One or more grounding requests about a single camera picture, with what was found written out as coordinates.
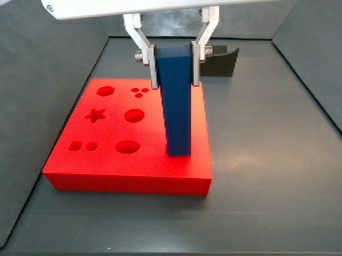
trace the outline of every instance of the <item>metal gripper jaw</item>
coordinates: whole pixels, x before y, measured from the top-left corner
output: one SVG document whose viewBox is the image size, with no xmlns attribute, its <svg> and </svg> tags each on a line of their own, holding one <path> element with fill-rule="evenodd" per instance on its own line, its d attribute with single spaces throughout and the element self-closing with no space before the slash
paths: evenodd
<svg viewBox="0 0 342 256">
<path fill-rule="evenodd" d="M 206 62 L 206 57 L 212 53 L 212 47 L 207 46 L 208 39 L 219 23 L 219 6 L 202 7 L 203 26 L 196 37 L 191 42 L 192 48 L 192 85 L 200 84 L 200 68 L 199 65 Z M 124 14 L 124 27 L 132 40 L 135 41 L 140 51 L 135 54 L 138 62 L 143 62 L 150 67 L 152 89 L 159 88 L 158 69 L 155 60 L 155 45 L 150 44 L 142 31 L 142 17 L 139 13 Z"/>
</svg>

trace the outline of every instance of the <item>blue block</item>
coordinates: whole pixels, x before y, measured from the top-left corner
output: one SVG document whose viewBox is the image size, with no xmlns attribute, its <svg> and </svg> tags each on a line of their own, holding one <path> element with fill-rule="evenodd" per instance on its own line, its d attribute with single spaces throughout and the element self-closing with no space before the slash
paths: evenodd
<svg viewBox="0 0 342 256">
<path fill-rule="evenodd" d="M 158 49 L 156 66 L 170 156 L 191 155 L 191 82 L 190 46 Z"/>
</svg>

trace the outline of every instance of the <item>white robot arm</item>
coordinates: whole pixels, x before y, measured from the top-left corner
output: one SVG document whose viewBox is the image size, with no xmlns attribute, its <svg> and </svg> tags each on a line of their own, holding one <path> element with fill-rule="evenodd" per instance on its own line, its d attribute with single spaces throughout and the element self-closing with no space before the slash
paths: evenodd
<svg viewBox="0 0 342 256">
<path fill-rule="evenodd" d="M 152 89 L 158 89 L 158 74 L 155 66 L 155 45 L 150 44 L 140 22 L 140 12 L 175 10 L 200 7 L 203 26 L 192 41 L 192 84 L 199 85 L 199 64 L 210 55 L 206 47 L 208 39 L 219 23 L 219 5 L 266 2 L 278 0 L 41 0 L 43 6 L 59 20 L 123 15 L 126 30 L 140 51 L 136 61 L 150 66 Z"/>
</svg>

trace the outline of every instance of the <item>gray table surface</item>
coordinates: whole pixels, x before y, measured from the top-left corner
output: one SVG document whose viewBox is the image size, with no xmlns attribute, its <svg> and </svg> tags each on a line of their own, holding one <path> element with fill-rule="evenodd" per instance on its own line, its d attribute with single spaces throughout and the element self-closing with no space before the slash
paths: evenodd
<svg viewBox="0 0 342 256">
<path fill-rule="evenodd" d="M 3 253 L 342 252 L 341 134 L 271 42 L 212 43 L 240 53 L 232 78 L 203 78 L 208 197 L 59 192 L 41 177 Z M 148 77 L 135 50 L 111 39 L 92 77 Z"/>
</svg>

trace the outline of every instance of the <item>red shape sorter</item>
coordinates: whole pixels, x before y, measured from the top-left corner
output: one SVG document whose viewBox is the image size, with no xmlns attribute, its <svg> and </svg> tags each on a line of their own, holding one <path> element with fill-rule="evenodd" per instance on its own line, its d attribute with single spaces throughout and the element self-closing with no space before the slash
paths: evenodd
<svg viewBox="0 0 342 256">
<path fill-rule="evenodd" d="M 91 80 L 43 170 L 57 190 L 207 195 L 212 172 L 202 87 L 192 87 L 191 156 L 170 157 L 160 92 L 150 84 Z"/>
</svg>

